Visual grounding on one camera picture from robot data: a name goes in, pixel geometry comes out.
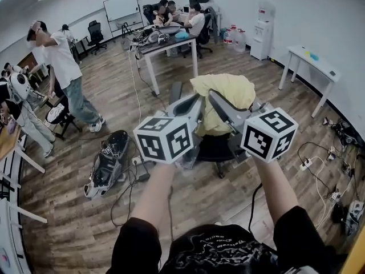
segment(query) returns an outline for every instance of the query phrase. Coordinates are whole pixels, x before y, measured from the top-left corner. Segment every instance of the yellow cloth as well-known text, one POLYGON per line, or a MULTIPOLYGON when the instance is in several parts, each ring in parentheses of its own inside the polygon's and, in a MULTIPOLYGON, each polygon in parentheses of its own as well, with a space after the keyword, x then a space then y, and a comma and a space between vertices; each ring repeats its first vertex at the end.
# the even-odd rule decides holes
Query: yellow cloth
POLYGON ((230 74, 202 75, 190 80, 194 90, 205 97, 205 112, 197 134, 200 136, 219 136, 230 133, 232 129, 218 116, 209 102, 208 92, 214 89, 220 92, 237 108, 249 108, 256 97, 255 85, 244 76, 230 74))

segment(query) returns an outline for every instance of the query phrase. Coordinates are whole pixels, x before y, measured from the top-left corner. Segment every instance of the blue cloth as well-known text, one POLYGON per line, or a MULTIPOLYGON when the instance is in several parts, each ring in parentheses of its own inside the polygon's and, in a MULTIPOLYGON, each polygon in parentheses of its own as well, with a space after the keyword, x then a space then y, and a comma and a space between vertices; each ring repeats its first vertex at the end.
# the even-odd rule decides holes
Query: blue cloth
POLYGON ((185 31, 180 31, 175 35, 177 39, 186 39, 187 37, 189 37, 189 34, 185 31))
POLYGON ((63 92, 68 99, 68 109, 72 116, 87 124, 95 124, 99 120, 98 111, 82 94, 82 77, 72 80, 63 92))

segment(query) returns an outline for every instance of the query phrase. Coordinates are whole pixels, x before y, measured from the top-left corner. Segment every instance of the group of people sitting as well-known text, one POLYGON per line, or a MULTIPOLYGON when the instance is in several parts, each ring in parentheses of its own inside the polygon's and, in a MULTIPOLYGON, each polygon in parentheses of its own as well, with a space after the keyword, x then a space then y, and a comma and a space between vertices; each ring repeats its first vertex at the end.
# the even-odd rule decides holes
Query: group of people sitting
MULTIPOLYGON (((50 86, 48 96, 54 96, 55 82, 60 85, 62 91, 68 99, 70 113, 89 124, 90 132, 99 132, 105 119, 97 112, 82 93, 82 73, 79 65, 72 56, 67 33, 57 31, 53 34, 48 32, 44 22, 35 21, 28 29, 27 41, 33 47, 40 47, 46 61, 50 67, 50 86)), ((0 105, 4 113, 3 124, 7 125, 10 115, 22 127, 23 132, 29 135, 43 148, 43 156, 48 157, 56 140, 55 135, 37 118, 33 112, 35 104, 34 97, 39 100, 46 100, 46 96, 34 90, 30 90, 26 99, 17 96, 13 89, 12 82, 17 80, 24 84, 27 80, 26 70, 5 65, 5 70, 0 78, 0 105)))
POLYGON ((174 1, 161 0, 160 3, 154 5, 153 14, 155 19, 154 25, 169 26, 178 25, 183 26, 189 30, 189 33, 198 36, 204 27, 205 17, 202 13, 199 3, 193 3, 190 5, 189 13, 186 16, 185 21, 179 21, 180 14, 177 11, 174 1))

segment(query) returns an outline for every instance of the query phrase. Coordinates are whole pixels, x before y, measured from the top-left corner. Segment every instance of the whiteboard stand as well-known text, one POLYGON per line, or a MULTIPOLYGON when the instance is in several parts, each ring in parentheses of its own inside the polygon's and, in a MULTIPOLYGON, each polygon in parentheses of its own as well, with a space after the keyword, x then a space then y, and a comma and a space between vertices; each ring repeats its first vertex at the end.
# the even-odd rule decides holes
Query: whiteboard stand
POLYGON ((143 19, 142 19, 142 13, 138 4, 138 0, 105 0, 104 2, 104 8, 107 15, 107 21, 109 23, 110 32, 113 37, 113 41, 115 42, 114 34, 116 31, 121 31, 121 35, 123 38, 130 34, 132 32, 131 27, 134 25, 141 24, 138 29, 143 28, 143 19), (121 29, 117 28, 115 30, 112 30, 111 22, 114 22, 113 24, 116 26, 115 22, 118 20, 121 20, 125 18, 126 20, 128 16, 139 14, 141 21, 128 24, 128 22, 124 22, 121 29))

